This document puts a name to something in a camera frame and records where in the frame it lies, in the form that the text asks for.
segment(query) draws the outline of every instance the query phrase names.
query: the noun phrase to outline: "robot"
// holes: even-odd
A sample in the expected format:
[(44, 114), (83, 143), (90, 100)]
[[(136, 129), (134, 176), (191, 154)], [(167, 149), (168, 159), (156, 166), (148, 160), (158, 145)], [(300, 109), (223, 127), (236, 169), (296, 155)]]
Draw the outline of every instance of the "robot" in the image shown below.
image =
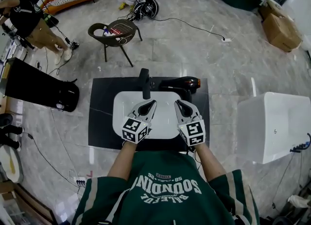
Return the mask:
[[(205, 142), (205, 125), (198, 108), (190, 102), (177, 100), (174, 103), (177, 129), (185, 143), (191, 147)], [(147, 100), (134, 106), (121, 126), (122, 138), (138, 144), (151, 131), (151, 120), (156, 111), (156, 101)]]

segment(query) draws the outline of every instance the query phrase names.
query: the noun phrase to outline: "green jersey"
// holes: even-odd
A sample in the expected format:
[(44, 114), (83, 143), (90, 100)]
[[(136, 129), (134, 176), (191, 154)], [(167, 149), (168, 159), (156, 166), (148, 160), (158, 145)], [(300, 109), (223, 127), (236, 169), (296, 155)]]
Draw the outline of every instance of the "green jersey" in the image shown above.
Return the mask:
[(188, 155), (137, 152), (128, 181), (87, 181), (72, 224), (255, 225), (259, 214), (240, 170), (207, 183)]

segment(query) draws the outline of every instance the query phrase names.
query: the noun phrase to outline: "black t-shirt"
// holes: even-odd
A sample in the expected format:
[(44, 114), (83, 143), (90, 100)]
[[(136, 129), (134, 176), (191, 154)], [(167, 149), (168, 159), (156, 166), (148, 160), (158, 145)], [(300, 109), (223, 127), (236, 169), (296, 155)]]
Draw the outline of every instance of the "black t-shirt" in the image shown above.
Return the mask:
[(30, 1), (19, 0), (19, 5), (10, 11), (11, 23), (17, 29), (17, 35), (25, 38), (30, 35), (42, 17), (42, 10)]

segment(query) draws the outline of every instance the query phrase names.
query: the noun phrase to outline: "marble floor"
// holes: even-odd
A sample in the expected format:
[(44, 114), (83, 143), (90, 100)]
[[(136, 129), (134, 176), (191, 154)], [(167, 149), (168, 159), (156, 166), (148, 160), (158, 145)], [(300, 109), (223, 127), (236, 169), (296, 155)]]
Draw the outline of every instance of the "marble floor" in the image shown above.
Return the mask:
[[(90, 37), (87, 29), (96, 22), (109, 24), (125, 16), (128, 10), (119, 11), (116, 0), (95, 1), (56, 15), (59, 28), (68, 38), (80, 43), (59, 75), (52, 73), (65, 81), (77, 79), (81, 95), (76, 110), (66, 113), (23, 104), (25, 130), (33, 135), (44, 156), (67, 179), (58, 175), (38, 153), (34, 142), (24, 136), (20, 152), (25, 174), (22, 185), (54, 210), (58, 220), (72, 216), (78, 204), (78, 190), (66, 180), (72, 182), (76, 174), (105, 176), (117, 155), (115, 151), (92, 148), (87, 143), (93, 78), (138, 76), (141, 68), (148, 68), (151, 76), (188, 75), (208, 79), (210, 148), (227, 171), (237, 168), (244, 171), (260, 215), (276, 216), (278, 212), (272, 209), (272, 198), (291, 155), (265, 165), (238, 158), (235, 154), (237, 104), (252, 96), (251, 77), (259, 93), (273, 91), (310, 97), (311, 78), (304, 52), (284, 53), (271, 46), (255, 13), (235, 9), (221, 0), (157, 0), (160, 10), (156, 18), (177, 17), (232, 41), (224, 43), (218, 36), (177, 20), (160, 22), (145, 17), (136, 23), (143, 41), (136, 35), (125, 46), (134, 67), (130, 67), (118, 48), (107, 49), (108, 62), (105, 63), (103, 45)], [(36, 60), (46, 71), (44, 49), (30, 54), (26, 62), (34, 66)], [(55, 68), (51, 53), (48, 61), (47, 72), (50, 72)], [(300, 169), (300, 184), (307, 182), (310, 158), (311, 150), (294, 155), (274, 199), (277, 209), (284, 206), (291, 194), (297, 193)]]

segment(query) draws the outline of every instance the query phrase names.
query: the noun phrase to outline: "cardboard box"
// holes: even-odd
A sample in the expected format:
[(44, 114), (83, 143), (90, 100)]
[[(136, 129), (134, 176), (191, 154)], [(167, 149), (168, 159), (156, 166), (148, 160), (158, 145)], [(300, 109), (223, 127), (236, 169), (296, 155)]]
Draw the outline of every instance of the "cardboard box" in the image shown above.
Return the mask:
[(262, 26), (269, 43), (285, 52), (299, 47), (302, 42), (301, 34), (294, 22), (286, 17), (270, 14)]
[(258, 9), (263, 20), (265, 20), (269, 14), (274, 14), (277, 17), (287, 17), (287, 14), (284, 12), (282, 7), (271, 0), (266, 0), (264, 4)]

